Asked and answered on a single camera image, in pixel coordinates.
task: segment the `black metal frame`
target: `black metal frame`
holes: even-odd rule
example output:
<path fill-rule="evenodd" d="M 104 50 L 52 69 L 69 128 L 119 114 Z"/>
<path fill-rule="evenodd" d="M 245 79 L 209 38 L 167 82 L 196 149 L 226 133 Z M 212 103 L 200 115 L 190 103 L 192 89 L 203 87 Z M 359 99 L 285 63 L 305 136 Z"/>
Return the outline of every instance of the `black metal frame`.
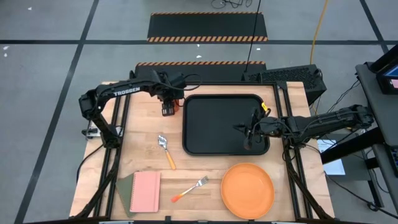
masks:
<path fill-rule="evenodd" d="M 187 85 L 195 85 L 197 84 L 196 82 L 188 82 Z M 280 86 L 278 85 L 280 84 L 278 83 L 258 83 L 258 82 L 204 82 L 202 83 L 202 85 L 248 85 L 248 86 L 253 86 L 253 85 L 262 85 L 262 86 L 272 86 L 274 89 L 274 94 L 275 94 L 275 105 L 276 105 L 276 110 L 277 110 L 277 114 L 278 117 L 283 116 L 282 113 L 282 105 L 280 103 L 280 96 L 279 96 L 279 88 Z M 286 110 L 287 110 L 287 114 L 288 116 L 292 116 L 292 108 L 290 105 L 290 99 L 289 99 L 289 94 L 287 92 L 287 88 L 286 88 L 286 84 L 282 85 L 283 87 L 281 88 L 284 94 L 284 100 L 285 100 L 285 105 L 286 105 Z M 124 109 L 123 109 L 123 115 L 122 115 L 122 123 L 121 123 L 121 128 L 123 130 L 125 130 L 126 127 L 126 123 L 127 123 L 127 114 L 128 114 L 128 109 L 129 109 L 129 103 L 130 103 L 130 95 L 126 96 L 126 100 L 124 103 Z M 116 124 L 116 120 L 118 117 L 118 112 L 119 112 L 119 107 L 120 107 L 120 99 L 117 98 L 116 102 L 115 102 L 115 106 L 113 109 L 113 117 L 112 117 L 112 124 L 115 125 Z M 287 148 L 289 146 L 286 145 L 285 142 L 283 142 L 283 146 L 284 146 L 284 150 L 287 150 Z M 122 147 L 116 149 L 116 154 L 120 155 L 121 154 L 121 149 Z M 104 164 L 103 164 L 103 169 L 101 171 L 101 177 L 100 177 L 100 182 L 102 183 L 104 178 L 107 175 L 107 171 L 108 171 L 108 167 L 109 167 L 109 159 L 110 159 L 110 154 L 111 154 L 111 149 L 106 149 L 106 154 L 104 157 Z M 295 150 L 295 157 L 296 157 L 296 162 L 297 162 L 297 171 L 299 173 L 300 176 L 300 180 L 302 181 L 302 183 L 304 184 L 304 186 L 306 185 L 305 182 L 305 174 L 304 174 L 304 169 L 303 169 L 303 165 L 302 165 L 302 160 L 301 160 L 301 155 L 300 155 L 300 150 Z M 287 163 L 288 161 L 291 161 L 291 157 L 289 153 L 285 154 L 285 160 L 286 160 L 286 168 L 287 168 Z M 106 204 L 106 217 L 107 218 L 111 218 L 111 212 L 112 212 L 112 207 L 113 207 L 113 198 L 114 198 L 114 192 L 115 192 L 115 182 L 118 176 L 118 170 L 116 171 L 116 175 L 115 178 L 111 181 L 110 183 L 110 188 L 109 188 L 109 196 L 108 196 L 108 201 Z M 290 194 L 292 197 L 292 205 L 293 205 L 293 210 L 294 210 L 294 217 L 295 220 L 297 221 L 299 218 L 301 218 L 300 215 L 300 208 L 299 208 L 299 200 L 297 197 L 297 191 L 296 191 L 296 187 L 295 187 L 295 182 L 293 181 L 293 179 L 289 176 L 289 186 L 290 186 Z M 312 216 L 312 209 L 310 204 L 307 202 L 307 199 L 305 199 L 305 197 L 303 198 L 304 200 L 304 204 L 305 204 L 305 212 L 307 215 L 307 218 L 313 218 Z M 102 197 L 101 200 L 99 200 L 96 204 L 95 207 L 95 212 L 93 214 L 94 217 L 98 217 L 100 215 L 100 209 L 101 209 L 101 201 L 102 201 Z M 247 222 L 228 222 L 228 223 L 247 223 Z"/>

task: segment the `hazard stripe mat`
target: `hazard stripe mat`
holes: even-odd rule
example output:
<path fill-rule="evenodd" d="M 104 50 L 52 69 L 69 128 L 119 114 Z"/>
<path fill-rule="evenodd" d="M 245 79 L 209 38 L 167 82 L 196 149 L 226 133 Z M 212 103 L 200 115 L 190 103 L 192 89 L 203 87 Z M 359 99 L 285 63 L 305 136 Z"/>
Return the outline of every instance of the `hazard stripe mat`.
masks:
<path fill-rule="evenodd" d="M 268 40 L 262 12 L 156 12 L 150 16 L 147 36 L 148 42 L 250 43 L 252 40 Z"/>
<path fill-rule="evenodd" d="M 205 82 L 240 82 L 245 61 L 218 61 L 218 62 L 141 62 L 136 65 L 136 75 L 150 75 L 152 70 L 158 72 L 177 73 L 184 75 L 199 74 Z M 259 73 L 266 70 L 266 63 L 249 61 L 248 73 Z M 188 82 L 199 81 L 197 76 L 187 78 Z"/>

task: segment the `table leg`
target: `table leg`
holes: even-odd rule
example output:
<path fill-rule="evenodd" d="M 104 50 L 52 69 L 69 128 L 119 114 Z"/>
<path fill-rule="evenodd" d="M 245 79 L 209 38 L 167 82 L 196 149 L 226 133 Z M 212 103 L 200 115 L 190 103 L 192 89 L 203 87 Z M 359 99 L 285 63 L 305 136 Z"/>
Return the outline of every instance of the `table leg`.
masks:
<path fill-rule="evenodd" d="M 342 157 L 348 156 L 354 152 L 371 147 L 374 144 L 380 144 L 383 142 L 384 137 L 380 128 L 374 128 L 358 137 L 340 143 L 332 149 L 328 149 L 321 153 L 322 164 L 327 164 Z"/>

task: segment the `wooden table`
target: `wooden table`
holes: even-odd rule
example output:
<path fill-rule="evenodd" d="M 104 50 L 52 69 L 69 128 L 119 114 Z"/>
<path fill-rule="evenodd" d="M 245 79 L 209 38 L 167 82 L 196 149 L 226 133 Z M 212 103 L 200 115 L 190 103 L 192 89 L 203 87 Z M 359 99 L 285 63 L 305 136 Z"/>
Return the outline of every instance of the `wooden table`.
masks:
<path fill-rule="evenodd" d="M 288 83 L 288 91 L 294 116 L 310 116 L 303 84 Z M 272 109 L 271 116 L 277 117 L 274 91 L 271 86 L 201 86 L 194 91 L 185 92 L 186 96 L 209 93 L 255 93 Z M 283 93 L 280 91 L 279 95 L 286 115 Z M 114 100 L 111 100 L 103 111 L 103 116 L 108 122 L 111 120 L 113 108 Z M 175 116 L 162 117 L 160 109 L 161 103 L 156 97 L 151 98 L 148 93 L 131 95 L 118 178 L 137 170 L 161 172 L 159 211 L 139 213 L 133 216 L 133 220 L 164 220 L 167 215 L 170 215 L 172 220 L 242 220 L 225 207 L 220 194 L 220 183 L 224 173 L 240 162 L 252 162 L 261 166 L 270 175 L 274 184 L 274 204 L 269 212 L 258 220 L 294 220 L 286 165 L 282 160 L 281 139 L 271 138 L 270 149 L 261 156 L 190 156 L 182 148 L 182 110 Z M 159 134 L 167 138 L 168 149 L 177 170 L 170 169 L 164 150 L 158 146 Z M 100 144 L 100 139 L 88 141 L 85 156 Z M 317 147 L 316 140 L 311 140 L 308 144 Z M 81 168 L 70 215 L 76 215 L 81 211 L 98 188 L 104 152 L 105 150 L 101 150 L 96 153 Z M 334 216 L 319 153 L 310 148 L 301 149 L 301 153 L 309 191 L 325 211 Z M 177 203 L 170 201 L 174 195 L 188 189 L 205 175 L 210 178 L 208 184 L 190 192 Z M 301 216 L 304 217 L 302 194 L 298 188 L 297 192 Z M 111 218 L 126 220 L 128 217 L 124 213 L 117 191 L 115 194 Z M 100 214 L 104 214 L 107 198 L 108 193 L 105 192 Z"/>

